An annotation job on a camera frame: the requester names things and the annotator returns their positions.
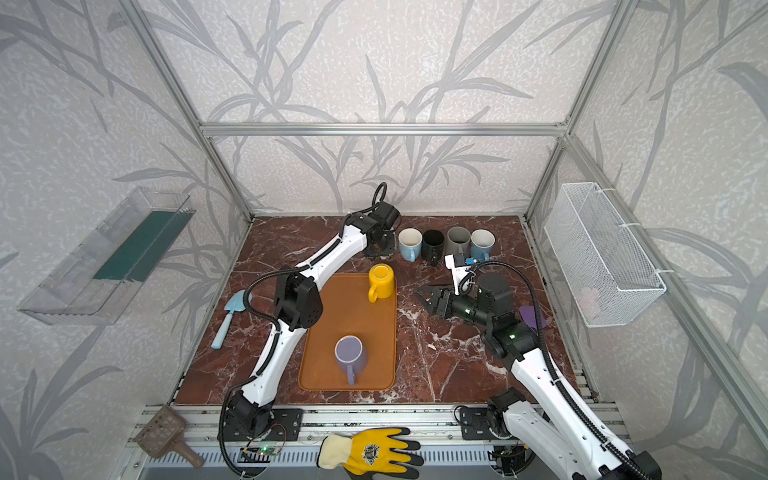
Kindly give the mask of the light blue mug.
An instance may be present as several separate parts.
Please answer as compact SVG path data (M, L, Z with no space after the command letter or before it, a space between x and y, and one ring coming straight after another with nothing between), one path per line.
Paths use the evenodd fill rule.
M421 255L423 236L415 228L405 228L398 235L399 251L407 262L415 262Z

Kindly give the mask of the black mug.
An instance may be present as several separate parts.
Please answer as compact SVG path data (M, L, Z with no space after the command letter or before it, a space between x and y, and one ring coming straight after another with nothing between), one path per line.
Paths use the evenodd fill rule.
M430 229L422 235L421 257L430 265L437 266L443 258L445 236L440 230Z

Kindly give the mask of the yellow mug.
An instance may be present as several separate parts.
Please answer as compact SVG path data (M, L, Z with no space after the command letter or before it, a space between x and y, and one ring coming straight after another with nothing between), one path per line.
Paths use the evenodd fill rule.
M369 291L368 300L375 303L380 299L387 299L395 292L395 276L391 266L379 263L374 265L368 274Z

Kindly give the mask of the grey mug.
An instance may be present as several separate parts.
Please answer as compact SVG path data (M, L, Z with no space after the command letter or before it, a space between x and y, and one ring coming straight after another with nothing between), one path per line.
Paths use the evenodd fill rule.
M471 232L464 227L454 226L450 228L445 236L445 255L461 254L465 257L470 255Z

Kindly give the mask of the teal dotted mug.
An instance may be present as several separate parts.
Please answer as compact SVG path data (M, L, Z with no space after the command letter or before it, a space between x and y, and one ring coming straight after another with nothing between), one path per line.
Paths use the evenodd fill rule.
M474 230L470 237L470 254L478 263L490 260L496 238L486 229Z

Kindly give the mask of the purple mug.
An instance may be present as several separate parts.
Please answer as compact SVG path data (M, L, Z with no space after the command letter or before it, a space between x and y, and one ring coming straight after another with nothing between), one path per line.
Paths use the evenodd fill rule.
M355 335L345 335L334 347L334 356L349 386L355 386L367 366L368 356L362 340Z

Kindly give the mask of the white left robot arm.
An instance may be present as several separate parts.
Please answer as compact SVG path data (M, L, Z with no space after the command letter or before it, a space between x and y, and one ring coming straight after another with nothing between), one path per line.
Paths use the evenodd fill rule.
M292 268L283 267L257 277L244 291L245 310L271 323L268 341L250 376L229 388L218 420L218 446L228 469L240 479L253 479L253 469L238 467L226 448L225 430L230 428L247 440L270 430L271 412L279 382L298 342L323 313L320 291L348 260L362 252L368 257L389 253L393 248L394 224L400 212L385 201L387 184L380 183L371 205L347 214L336 234L308 259ZM255 309L252 290L275 278L274 312Z

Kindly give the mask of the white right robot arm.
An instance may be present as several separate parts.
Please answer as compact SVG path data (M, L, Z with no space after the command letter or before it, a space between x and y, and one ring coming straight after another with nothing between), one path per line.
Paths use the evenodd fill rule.
M509 389L487 406L490 432L527 445L560 479L659 479L661 468L636 453L600 420L550 355L543 316L531 300L535 324L518 315L500 262L448 255L452 282L426 285L417 294L426 312L478 328L486 348L525 390Z

